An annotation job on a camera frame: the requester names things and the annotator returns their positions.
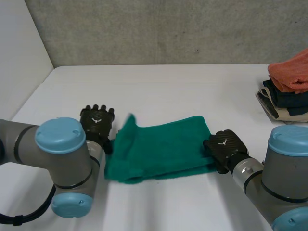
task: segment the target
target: beige cloth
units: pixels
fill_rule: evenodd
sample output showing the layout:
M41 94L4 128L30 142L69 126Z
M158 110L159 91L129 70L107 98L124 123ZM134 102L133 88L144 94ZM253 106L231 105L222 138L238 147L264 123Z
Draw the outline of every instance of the beige cloth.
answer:
M262 90L259 91L259 93L261 93L263 96L265 96L266 98L268 98L271 101L271 104L273 106L273 108L275 109L275 111L278 114L278 118L275 118L275 116L273 116L270 113L270 110L268 109L268 107L266 106L266 104L259 98L259 96L257 95L257 99L259 100L260 104L262 105L262 107L267 111L267 113L275 120L281 120L281 121L293 121L293 122L308 122L308 112L302 115L293 115L290 116L289 112L286 108L279 108L276 107L275 104L272 101L272 98L270 96L270 91L268 88L263 88L266 91L266 94L262 92Z

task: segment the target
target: silver metal joint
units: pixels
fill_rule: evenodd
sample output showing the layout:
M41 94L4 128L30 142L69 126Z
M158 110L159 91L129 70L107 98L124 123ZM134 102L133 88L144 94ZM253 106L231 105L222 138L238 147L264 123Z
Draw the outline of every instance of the silver metal joint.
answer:
M263 165L254 158L242 160L233 170L234 181L244 189L246 180L255 172L263 170Z

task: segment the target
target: black cloth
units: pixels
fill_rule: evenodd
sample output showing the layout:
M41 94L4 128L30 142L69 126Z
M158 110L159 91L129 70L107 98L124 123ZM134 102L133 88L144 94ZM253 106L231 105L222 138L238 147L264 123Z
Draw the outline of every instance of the black cloth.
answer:
M280 92L271 80L263 81L263 85L269 89L275 106L286 108L291 116L308 112L308 92L300 94Z

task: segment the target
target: white tabletop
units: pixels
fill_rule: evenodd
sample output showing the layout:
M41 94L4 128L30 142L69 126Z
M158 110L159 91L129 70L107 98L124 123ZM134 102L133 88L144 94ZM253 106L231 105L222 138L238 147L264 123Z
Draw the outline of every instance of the white tabletop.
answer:
M115 109L111 138L128 113L139 126L202 115L212 133L232 129L262 161L273 124L255 97L267 65L143 65L59 67L37 88L14 121L41 124L55 117L79 119L87 104ZM52 182L46 170L5 164L0 168L0 212L34 211ZM136 185L107 182L103 169L86 217L64 219L51 209L21 227L46 231L269 231L231 174L209 173Z

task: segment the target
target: folded clothes stack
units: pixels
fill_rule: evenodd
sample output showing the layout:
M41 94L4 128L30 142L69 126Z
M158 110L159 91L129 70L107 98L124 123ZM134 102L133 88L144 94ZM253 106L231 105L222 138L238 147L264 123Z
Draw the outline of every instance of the folded clothes stack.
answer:
M276 120L308 122L308 49L268 71L270 79L257 93L263 108Z

